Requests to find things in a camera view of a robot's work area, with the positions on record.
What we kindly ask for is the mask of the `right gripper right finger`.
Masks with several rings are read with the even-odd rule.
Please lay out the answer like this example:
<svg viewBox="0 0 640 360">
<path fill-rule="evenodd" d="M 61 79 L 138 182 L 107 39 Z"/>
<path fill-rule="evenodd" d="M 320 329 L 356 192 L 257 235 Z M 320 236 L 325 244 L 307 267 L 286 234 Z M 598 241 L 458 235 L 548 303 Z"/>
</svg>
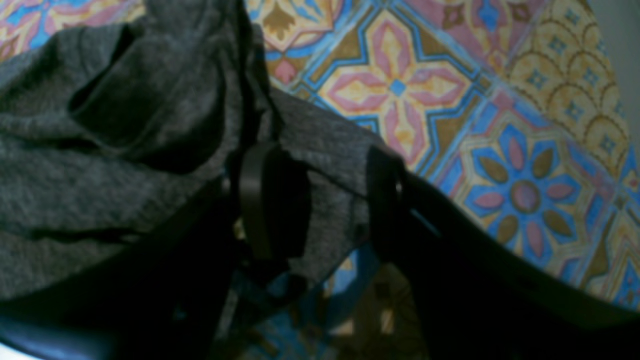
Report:
<svg viewBox="0 0 640 360">
<path fill-rule="evenodd" d="M 432 360 L 637 360 L 639 313 L 495 242 L 384 145 L 367 153 L 370 241 L 407 278 Z"/>
</svg>

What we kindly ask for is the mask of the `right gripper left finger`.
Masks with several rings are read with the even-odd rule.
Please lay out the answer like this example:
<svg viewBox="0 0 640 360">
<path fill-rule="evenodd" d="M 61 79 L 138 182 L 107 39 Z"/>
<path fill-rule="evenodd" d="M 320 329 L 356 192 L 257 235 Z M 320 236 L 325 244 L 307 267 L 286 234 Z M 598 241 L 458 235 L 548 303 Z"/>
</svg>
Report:
<svg viewBox="0 0 640 360">
<path fill-rule="evenodd" d="M 3 360 L 203 359 L 236 272 L 267 303 L 306 246 L 307 167 L 274 142 L 233 153 L 222 175 L 138 243 L 82 273 L 1 303 Z"/>
</svg>

